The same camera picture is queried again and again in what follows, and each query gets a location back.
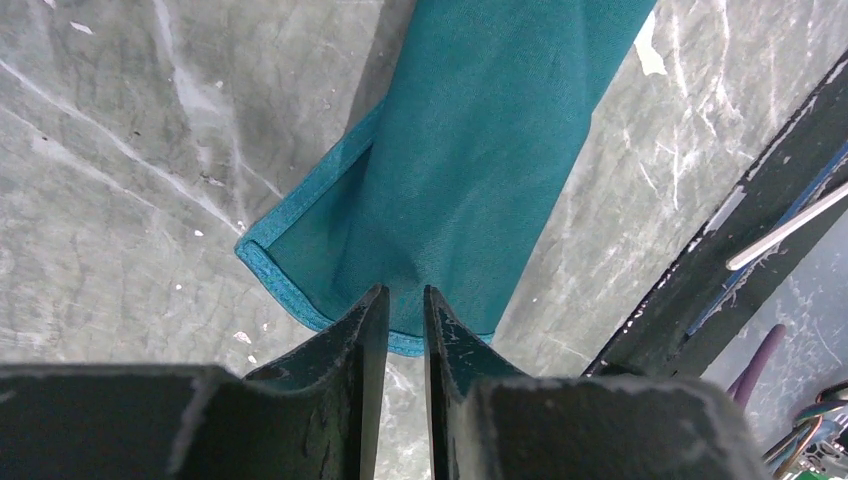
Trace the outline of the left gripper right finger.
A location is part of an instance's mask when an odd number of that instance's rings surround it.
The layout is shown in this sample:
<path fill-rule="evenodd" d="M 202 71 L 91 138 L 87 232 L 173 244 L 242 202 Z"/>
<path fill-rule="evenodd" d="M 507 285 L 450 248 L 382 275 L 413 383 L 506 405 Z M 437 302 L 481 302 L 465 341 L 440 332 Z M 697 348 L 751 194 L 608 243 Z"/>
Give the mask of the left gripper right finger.
<path fill-rule="evenodd" d="M 536 378 L 423 293 L 436 479 L 765 479 L 741 410 L 692 378 Z"/>

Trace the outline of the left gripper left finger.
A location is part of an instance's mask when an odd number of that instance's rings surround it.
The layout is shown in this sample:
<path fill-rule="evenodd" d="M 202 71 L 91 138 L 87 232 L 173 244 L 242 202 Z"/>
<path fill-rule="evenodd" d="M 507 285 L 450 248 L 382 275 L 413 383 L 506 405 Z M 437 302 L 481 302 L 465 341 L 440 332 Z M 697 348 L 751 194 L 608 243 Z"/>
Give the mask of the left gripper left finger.
<path fill-rule="evenodd" d="M 6 364 L 5 479 L 370 479 L 390 295 L 238 377 L 216 365 Z"/>

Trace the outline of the teal cloth napkin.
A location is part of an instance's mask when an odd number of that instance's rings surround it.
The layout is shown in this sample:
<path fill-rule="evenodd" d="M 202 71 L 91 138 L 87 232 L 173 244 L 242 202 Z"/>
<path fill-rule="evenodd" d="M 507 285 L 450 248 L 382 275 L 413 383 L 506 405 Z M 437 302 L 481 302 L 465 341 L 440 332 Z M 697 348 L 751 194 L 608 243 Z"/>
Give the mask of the teal cloth napkin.
<path fill-rule="evenodd" d="M 437 288 L 490 340 L 650 1 L 419 1 L 385 97 L 239 240 L 320 331 L 375 284 L 388 348 L 425 350 Z"/>

